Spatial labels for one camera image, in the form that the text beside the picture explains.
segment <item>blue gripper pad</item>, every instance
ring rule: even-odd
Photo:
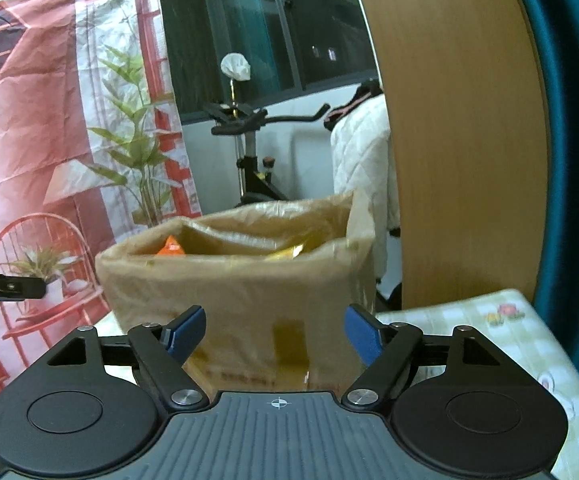
[[[345,333],[365,366],[372,364],[383,351],[379,326],[381,323],[377,319],[366,319],[354,307],[347,307]]]
[[[203,340],[206,330],[207,316],[205,310],[199,308],[189,319],[173,330],[167,353],[183,364]]]

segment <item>plant image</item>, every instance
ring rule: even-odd
[[[130,56],[111,46],[106,46],[109,59],[101,62],[120,78],[129,92],[121,93],[114,81],[103,79],[109,92],[107,99],[121,113],[121,131],[112,132],[107,128],[89,128],[91,132],[112,143],[106,152],[117,162],[122,171],[102,164],[88,164],[90,170],[109,180],[109,186],[120,186],[136,200],[138,209],[132,212],[136,225],[153,227],[163,220],[163,207],[172,196],[172,187],[182,184],[162,174],[162,165],[168,157],[162,153],[159,140],[145,132],[145,120],[159,105],[172,103],[173,93],[150,99],[144,76],[143,57]]]
[[[43,299],[45,306],[62,303],[64,300],[63,283],[66,285],[64,272],[80,258],[66,251],[57,251],[52,247],[23,248],[22,251],[25,257],[9,264],[12,272],[19,276],[41,278],[47,283],[47,293]],[[38,302],[31,304],[31,308],[37,306]]]

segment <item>window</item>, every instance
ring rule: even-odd
[[[190,114],[223,99],[220,59],[205,0],[160,0],[178,111]]]
[[[160,0],[178,110],[195,120],[227,101],[220,61],[245,55],[252,80],[237,97],[267,105],[376,74],[358,0]]]
[[[337,76],[375,70],[374,54],[358,0],[287,2],[307,86]]]
[[[232,52],[250,62],[252,80],[238,85],[247,102],[294,88],[287,44],[275,0],[219,0]]]

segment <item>white plastic bag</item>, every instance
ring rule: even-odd
[[[237,52],[232,52],[223,57],[220,62],[220,70],[228,78],[235,81],[249,81],[252,72],[245,56]]]

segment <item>checkered tablecloth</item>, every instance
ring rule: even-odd
[[[377,315],[383,323],[404,321],[426,334],[450,335],[456,325],[471,325],[496,343],[563,405],[569,432],[552,473],[579,480],[579,375],[547,326],[517,290],[438,306]],[[442,373],[444,367],[419,370],[415,381]]]

